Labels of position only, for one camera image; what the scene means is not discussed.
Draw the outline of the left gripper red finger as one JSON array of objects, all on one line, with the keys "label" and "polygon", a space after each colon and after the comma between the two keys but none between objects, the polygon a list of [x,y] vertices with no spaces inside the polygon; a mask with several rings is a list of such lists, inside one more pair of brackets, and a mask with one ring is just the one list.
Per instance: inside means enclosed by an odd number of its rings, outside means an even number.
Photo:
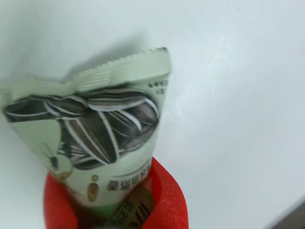
[{"label": "left gripper red finger", "polygon": [[50,173],[46,176],[43,214],[46,229],[78,228],[78,220],[65,187],[56,181]]},{"label": "left gripper red finger", "polygon": [[155,208],[143,224],[144,229],[188,229],[184,194],[173,176],[155,159],[150,170]]}]

